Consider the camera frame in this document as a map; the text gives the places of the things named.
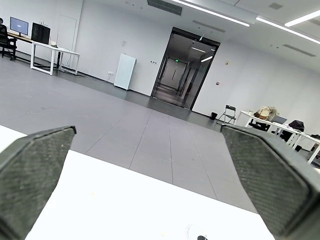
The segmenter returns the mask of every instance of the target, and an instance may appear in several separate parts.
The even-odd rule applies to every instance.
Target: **ceiling light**
[[[204,63],[204,62],[206,62],[206,61],[208,61],[208,60],[210,60],[210,59],[212,59],[214,56],[210,56],[210,57],[208,57],[208,58],[206,58],[206,59],[203,59],[201,62],[202,63]]]
[[[206,51],[200,50],[200,49],[195,48],[195,47],[192,47],[192,49],[193,49],[193,50],[197,50],[197,51],[202,52],[202,53],[206,53]]]
[[[320,10],[315,11],[315,12],[310,13],[310,14],[307,14],[305,16],[299,17],[299,18],[297,18],[295,20],[289,21],[289,22],[287,22],[285,24],[285,26],[292,27],[293,25],[303,23],[305,21],[308,21],[310,19],[314,19],[314,18],[319,17],[319,16],[320,16]]]
[[[286,31],[286,32],[288,32],[288,33],[297,35],[297,36],[299,36],[299,37],[301,37],[301,38],[307,39],[307,40],[309,40],[309,41],[311,41],[311,42],[314,42],[314,43],[316,43],[316,44],[320,44],[320,41],[318,41],[318,40],[315,40],[315,39],[313,39],[313,38],[311,38],[311,37],[309,37],[309,36],[303,35],[303,34],[297,32],[297,31],[293,31],[293,30],[291,30],[291,29],[289,29],[289,28],[286,28],[286,27],[284,27],[284,26],[278,25],[278,24],[276,24],[276,23],[274,23],[274,22],[264,20],[264,19],[262,19],[262,18],[260,18],[260,17],[257,17],[256,19],[257,19],[258,21],[260,21],[260,22],[263,22],[263,23],[265,23],[265,24],[269,24],[269,25],[271,25],[271,26],[273,26],[273,27],[276,27],[276,28],[281,29],[281,30],[284,30],[284,31]]]
[[[219,18],[223,18],[223,19],[226,19],[226,20],[229,20],[231,22],[234,22],[234,23],[237,23],[237,24],[241,24],[243,26],[246,26],[246,27],[250,27],[250,25],[248,23],[245,23],[243,21],[239,21],[239,20],[236,20],[234,18],[231,18],[231,17],[228,17],[228,16],[224,16],[222,14],[219,14],[219,13],[216,13],[214,11],[210,11],[210,10],[207,10],[207,9],[204,9],[202,7],[199,7],[199,6],[196,6],[196,5],[193,5],[193,4],[190,4],[188,2],[184,2],[184,1],[180,1],[180,0],[171,0],[175,3],[178,3],[178,4],[182,4],[182,5],[185,5],[187,7],[190,7],[190,8],[193,8],[193,9],[197,9],[197,10],[200,10],[202,12],[205,12],[207,14],[211,14],[211,15],[214,15],[214,16],[217,16]]]

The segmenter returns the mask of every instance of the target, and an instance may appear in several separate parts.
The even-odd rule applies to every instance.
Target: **air vent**
[[[301,49],[299,49],[299,48],[296,48],[296,47],[294,47],[294,46],[291,46],[291,45],[288,45],[288,44],[285,44],[285,45],[283,45],[283,46],[286,47],[286,48],[288,48],[288,49],[292,49],[292,50],[294,50],[294,51],[297,51],[297,52],[299,52],[299,53],[301,53],[301,54],[307,55],[307,56],[309,56],[309,57],[316,57],[316,55],[313,55],[313,54],[311,54],[311,53],[309,53],[309,52],[307,52],[307,51],[303,51],[303,50],[301,50]]]
[[[278,4],[278,3],[272,3],[270,6],[269,6],[269,8],[272,8],[272,9],[274,9],[274,10],[279,10],[280,8],[282,8],[283,6],[282,5],[280,5],[280,4]]]
[[[309,22],[320,26],[320,21],[317,20],[317,19],[314,19],[314,18],[313,18],[313,19],[310,19]]]
[[[147,0],[148,5],[157,9],[164,10],[166,12],[176,14],[181,16],[182,15],[182,7],[178,5],[174,5],[172,3],[162,1],[162,0]]]
[[[226,30],[224,30],[224,29],[221,29],[221,28],[218,28],[218,27],[215,27],[215,26],[211,26],[209,24],[205,24],[205,23],[200,22],[200,21],[193,20],[192,22],[194,22],[195,24],[198,24],[198,25],[201,25],[201,26],[204,26],[204,27],[219,31],[221,33],[225,33],[226,32]]]

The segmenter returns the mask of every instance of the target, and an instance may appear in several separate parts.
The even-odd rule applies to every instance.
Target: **white desk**
[[[0,136],[3,150],[24,134]],[[209,240],[274,240],[258,214],[74,151],[26,240],[186,240],[190,225]]]
[[[292,133],[292,136],[290,137],[290,139],[286,142],[288,145],[290,146],[293,146],[296,142],[296,140],[298,139],[298,137],[296,137],[296,134],[299,134],[300,132],[295,130],[295,129],[292,129],[292,128],[288,128],[287,126],[283,125],[283,124],[279,124],[277,122],[271,122],[271,121],[267,121],[267,120],[263,120],[263,119],[260,119],[258,117],[255,117],[251,114],[249,114],[248,112],[246,111],[241,111],[240,112],[240,116],[238,117],[238,120],[237,122],[235,123],[236,125],[238,124],[239,122],[239,119],[241,117],[241,115],[245,115],[248,117],[248,121],[246,122],[246,124],[244,125],[244,127],[248,127],[249,126],[249,123],[251,122],[251,120],[255,120],[256,122],[259,122],[259,123],[264,123],[264,124],[268,124],[270,126],[273,126],[273,127],[276,127],[277,130],[275,131],[275,134],[279,133],[279,131],[288,131],[290,133]]]
[[[241,111],[240,112],[240,116],[241,115],[246,115],[247,117],[249,117],[249,120],[247,121],[247,123],[245,124],[245,127],[247,128],[249,126],[249,123],[252,119],[256,120],[257,122],[260,122],[260,123],[265,123],[265,124],[268,124],[268,125],[271,125],[271,126],[274,126],[277,128],[277,131],[276,133],[278,132],[279,129],[281,129],[282,131],[287,131],[287,132],[290,132],[292,133],[292,136],[290,137],[290,139],[288,140],[287,144],[290,145],[292,147],[292,149],[296,149],[296,147],[298,146],[299,142],[303,139],[308,139],[310,141],[313,141],[314,143],[318,144],[319,146],[316,148],[316,150],[314,151],[313,155],[309,158],[308,160],[308,163],[311,164],[313,162],[313,160],[315,159],[315,157],[317,156],[317,154],[320,152],[320,140],[319,139],[316,139],[316,138],[313,138],[307,134],[305,134],[304,132],[300,132],[300,131],[297,131],[295,129],[292,129],[292,128],[288,128],[287,126],[285,125],[282,125],[282,124],[279,124],[279,123],[276,123],[276,122],[270,122],[270,121],[267,121],[267,120],[262,120],[260,118],[257,118],[251,114],[249,114],[248,112],[246,111]]]
[[[50,71],[47,71],[47,70],[44,70],[44,69],[41,69],[39,67],[34,66],[35,54],[36,54],[36,46],[42,46],[42,47],[45,47],[45,48],[51,50]],[[38,71],[46,73],[46,74],[50,74],[52,76],[53,72],[54,72],[54,64],[55,64],[56,52],[61,53],[61,59],[60,59],[61,63],[63,61],[64,54],[71,54],[71,55],[77,56],[76,67],[75,67],[75,71],[74,71],[74,74],[77,75],[78,74],[79,58],[80,58],[80,54],[79,53],[72,52],[72,51],[69,51],[68,49],[64,49],[64,48],[61,48],[61,47],[53,47],[53,46],[50,46],[48,44],[43,44],[43,43],[36,42],[36,41],[32,41],[30,68],[38,70]]]

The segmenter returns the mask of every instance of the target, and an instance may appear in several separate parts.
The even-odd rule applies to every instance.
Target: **monitor screen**
[[[16,31],[18,33],[28,35],[29,23],[26,21],[22,21],[16,19],[14,17],[10,17],[10,29]]]

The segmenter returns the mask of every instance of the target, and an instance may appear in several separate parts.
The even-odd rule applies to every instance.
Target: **laptop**
[[[284,118],[284,117],[281,117],[281,116],[275,116],[273,119],[272,119],[272,123],[277,123],[277,124],[284,124],[288,119]]]

